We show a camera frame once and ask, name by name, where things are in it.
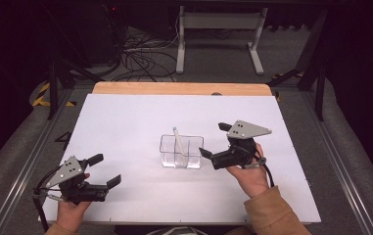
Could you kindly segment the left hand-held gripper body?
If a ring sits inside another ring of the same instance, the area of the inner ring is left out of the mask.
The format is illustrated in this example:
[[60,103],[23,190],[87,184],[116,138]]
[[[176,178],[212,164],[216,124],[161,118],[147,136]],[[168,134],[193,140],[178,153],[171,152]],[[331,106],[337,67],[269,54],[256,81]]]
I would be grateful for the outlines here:
[[55,171],[53,177],[46,184],[48,190],[58,186],[63,201],[78,205],[80,202],[104,202],[109,192],[107,185],[92,185],[85,179],[88,159],[78,160],[70,156]]

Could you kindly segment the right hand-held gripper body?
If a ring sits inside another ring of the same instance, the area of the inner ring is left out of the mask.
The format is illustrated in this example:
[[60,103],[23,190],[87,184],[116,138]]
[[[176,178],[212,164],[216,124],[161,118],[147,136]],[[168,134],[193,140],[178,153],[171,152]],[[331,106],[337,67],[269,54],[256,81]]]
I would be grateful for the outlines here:
[[225,132],[229,147],[226,151],[212,154],[210,160],[215,169],[232,165],[247,167],[253,160],[256,160],[259,165],[266,163],[265,157],[256,155],[257,148],[254,138],[271,134],[272,131],[270,129],[243,120],[237,120],[230,130]]

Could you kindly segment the clear plastic organizer box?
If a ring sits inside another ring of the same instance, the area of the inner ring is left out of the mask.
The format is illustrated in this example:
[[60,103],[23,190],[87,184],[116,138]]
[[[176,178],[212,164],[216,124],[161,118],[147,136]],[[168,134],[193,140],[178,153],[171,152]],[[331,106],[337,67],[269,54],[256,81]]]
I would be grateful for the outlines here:
[[161,136],[160,153],[163,166],[199,169],[201,167],[200,148],[204,147],[204,138],[188,135],[180,135],[180,138],[184,155],[179,153],[174,134]]

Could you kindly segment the white pen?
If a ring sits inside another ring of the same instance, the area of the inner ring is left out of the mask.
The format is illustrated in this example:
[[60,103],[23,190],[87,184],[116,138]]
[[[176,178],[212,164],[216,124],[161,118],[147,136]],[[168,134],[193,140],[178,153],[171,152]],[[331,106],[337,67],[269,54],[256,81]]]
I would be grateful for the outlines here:
[[178,130],[177,130],[176,127],[173,127],[172,130],[173,130],[173,134],[174,134],[174,137],[175,137],[175,140],[176,140],[176,144],[178,146],[179,153],[181,155],[184,155],[185,153],[184,153],[183,145],[182,145],[181,138],[180,138],[180,135],[178,133]]

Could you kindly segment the person's left hand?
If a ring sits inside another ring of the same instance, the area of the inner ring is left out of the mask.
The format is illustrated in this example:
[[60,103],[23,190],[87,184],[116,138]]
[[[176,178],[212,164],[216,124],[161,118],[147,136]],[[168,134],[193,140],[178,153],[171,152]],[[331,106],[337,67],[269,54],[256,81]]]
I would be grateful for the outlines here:
[[90,202],[81,202],[78,205],[72,202],[59,202],[56,223],[68,231],[77,232],[90,206]]

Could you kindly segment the person's right hand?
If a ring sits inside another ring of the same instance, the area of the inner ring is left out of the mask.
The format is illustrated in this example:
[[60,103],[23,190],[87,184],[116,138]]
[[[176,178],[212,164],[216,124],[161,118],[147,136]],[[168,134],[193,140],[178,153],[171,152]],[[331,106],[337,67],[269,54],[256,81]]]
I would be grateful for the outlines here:
[[237,179],[238,184],[250,198],[260,195],[269,188],[263,166],[253,168],[230,166],[227,170]]

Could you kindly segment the wooden table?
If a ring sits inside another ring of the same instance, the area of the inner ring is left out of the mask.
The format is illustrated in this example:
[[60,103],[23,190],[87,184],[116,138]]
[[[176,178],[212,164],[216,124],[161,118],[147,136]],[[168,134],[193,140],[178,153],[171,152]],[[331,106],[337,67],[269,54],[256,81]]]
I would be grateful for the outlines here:
[[266,84],[202,82],[109,82],[95,84],[93,94],[271,96]]

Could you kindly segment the white table cover sheet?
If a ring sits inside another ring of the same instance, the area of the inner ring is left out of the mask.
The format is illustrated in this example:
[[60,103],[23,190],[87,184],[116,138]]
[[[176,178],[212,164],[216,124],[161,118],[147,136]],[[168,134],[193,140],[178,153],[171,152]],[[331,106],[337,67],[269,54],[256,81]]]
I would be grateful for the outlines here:
[[205,149],[227,148],[222,122],[243,120],[270,129],[260,136],[266,163],[282,197],[299,220],[320,215],[278,104],[272,96],[90,94],[65,151],[79,159],[103,154],[89,168],[92,184],[120,176],[106,200],[84,219],[100,224],[245,224],[247,195],[224,169],[203,160],[198,169],[165,167],[160,141],[177,130],[201,136]]

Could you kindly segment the black metal stand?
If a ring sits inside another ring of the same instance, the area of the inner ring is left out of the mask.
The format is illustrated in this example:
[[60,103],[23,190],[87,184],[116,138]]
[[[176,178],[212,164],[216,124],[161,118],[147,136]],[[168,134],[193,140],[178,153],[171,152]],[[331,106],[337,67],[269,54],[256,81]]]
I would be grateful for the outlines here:
[[303,47],[302,53],[296,63],[296,66],[282,74],[273,78],[267,82],[269,87],[274,87],[291,77],[296,76],[300,72],[303,72],[303,76],[298,83],[298,89],[300,91],[309,90],[313,84],[316,84],[315,88],[315,99],[314,99],[314,112],[320,121],[323,121],[323,99],[324,99],[324,88],[325,88],[325,69],[323,66],[323,53],[317,48],[320,37],[322,34],[323,26],[325,25],[327,18],[327,10],[321,10],[317,20],[315,21],[310,35]]
[[48,119],[53,119],[62,106],[59,101],[58,83],[61,83],[66,90],[73,89],[75,85],[71,71],[76,71],[79,75],[94,82],[101,81],[101,78],[70,59],[69,53],[72,51],[71,45],[68,43],[66,36],[62,33],[54,16],[42,3],[40,3],[39,9],[43,11],[40,15],[39,22],[42,24],[41,35],[46,44],[50,61],[48,69],[50,113]]

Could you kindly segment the black triangular bracket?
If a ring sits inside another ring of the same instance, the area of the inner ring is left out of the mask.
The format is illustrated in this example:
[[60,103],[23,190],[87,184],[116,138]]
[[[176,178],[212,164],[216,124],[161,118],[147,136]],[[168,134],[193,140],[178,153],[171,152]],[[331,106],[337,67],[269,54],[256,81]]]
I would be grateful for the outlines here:
[[71,133],[69,131],[65,132],[61,136],[57,137],[55,139],[56,143],[62,143],[63,144],[63,150],[65,150],[70,142]]

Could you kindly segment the aluminium floor rail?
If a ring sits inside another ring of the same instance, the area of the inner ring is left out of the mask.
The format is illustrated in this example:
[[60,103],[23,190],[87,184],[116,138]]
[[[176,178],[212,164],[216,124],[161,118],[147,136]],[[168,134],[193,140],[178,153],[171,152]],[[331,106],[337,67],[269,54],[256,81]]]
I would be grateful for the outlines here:
[[362,234],[373,235],[373,220],[368,212],[368,209],[365,207],[364,202],[359,195],[357,187],[353,183],[345,164],[342,161],[341,155],[330,136],[326,124],[319,119],[318,114],[315,112],[314,101],[311,96],[306,92],[302,92],[301,96],[316,128],[320,133],[321,139],[324,142],[329,162],[341,184]]
[[37,138],[37,141],[34,144],[30,154],[27,156],[19,175],[15,178],[9,194],[4,200],[2,207],[0,208],[0,235],[7,226],[7,223],[20,200],[31,175],[33,174],[36,165],[38,164],[42,156],[49,135],[51,134],[56,121],[59,118],[62,110],[66,106],[66,103],[71,94],[71,89],[65,89],[63,91],[59,99],[59,107],[57,108],[57,111],[52,115],[51,119],[45,120],[41,134]]

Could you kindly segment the white metal stand frame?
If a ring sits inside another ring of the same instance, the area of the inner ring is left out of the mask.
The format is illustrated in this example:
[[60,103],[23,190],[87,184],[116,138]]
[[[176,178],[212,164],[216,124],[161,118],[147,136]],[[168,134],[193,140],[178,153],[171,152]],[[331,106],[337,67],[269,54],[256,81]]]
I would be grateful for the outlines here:
[[185,63],[185,30],[186,29],[251,29],[255,32],[254,39],[247,43],[256,73],[264,74],[257,45],[260,40],[263,25],[267,16],[267,8],[256,13],[192,13],[186,12],[184,6],[179,7],[177,33],[178,48],[176,72],[183,73]]

